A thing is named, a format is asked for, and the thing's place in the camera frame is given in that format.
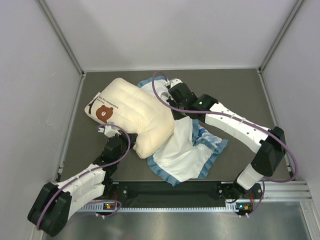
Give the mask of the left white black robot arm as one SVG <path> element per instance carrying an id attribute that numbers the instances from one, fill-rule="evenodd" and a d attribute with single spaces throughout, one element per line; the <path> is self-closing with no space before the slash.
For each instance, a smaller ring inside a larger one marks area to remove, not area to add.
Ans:
<path id="1" fill-rule="evenodd" d="M 62 182 L 46 183 L 27 220 L 54 237 L 80 208 L 96 198 L 109 198 L 114 191 L 111 176 L 128 150 L 133 148 L 137 137 L 136 133 L 116 134 L 107 140 L 102 153 L 82 172 Z"/>

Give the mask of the blue white bear pillowcase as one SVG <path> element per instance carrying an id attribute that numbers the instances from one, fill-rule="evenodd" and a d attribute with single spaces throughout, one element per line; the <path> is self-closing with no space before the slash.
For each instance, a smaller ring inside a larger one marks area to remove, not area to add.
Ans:
<path id="1" fill-rule="evenodd" d="M 161 98 L 157 104 L 174 121 L 170 137 L 153 153 L 143 155 L 150 169 L 172 186 L 190 179 L 204 179 L 228 140 L 211 134 L 197 119 L 166 107 L 169 92 L 164 77 L 142 80 L 137 86 L 152 96 L 157 93 Z"/>

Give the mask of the cream bear pillow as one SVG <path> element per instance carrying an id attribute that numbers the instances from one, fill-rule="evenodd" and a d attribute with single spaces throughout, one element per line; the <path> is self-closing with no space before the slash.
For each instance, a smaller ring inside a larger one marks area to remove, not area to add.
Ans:
<path id="1" fill-rule="evenodd" d="M 174 133 L 171 110 L 123 78 L 114 79 L 84 112 L 100 124 L 115 124 L 129 134 L 137 134 L 133 149 L 141 159 L 154 154 Z"/>

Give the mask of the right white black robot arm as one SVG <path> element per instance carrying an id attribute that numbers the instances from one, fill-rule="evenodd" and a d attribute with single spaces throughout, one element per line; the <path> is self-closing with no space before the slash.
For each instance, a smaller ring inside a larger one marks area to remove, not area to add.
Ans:
<path id="1" fill-rule="evenodd" d="M 240 172 L 233 184 L 233 192 L 245 198 L 252 187 L 264 177 L 272 177 L 286 154 L 282 146 L 284 131 L 279 127 L 269 129 L 247 121 L 230 111 L 214 97 L 203 94 L 197 97 L 180 79 L 165 84 L 168 89 L 167 102 L 182 114 L 214 126 L 245 144 L 254 154 L 247 167 Z"/>

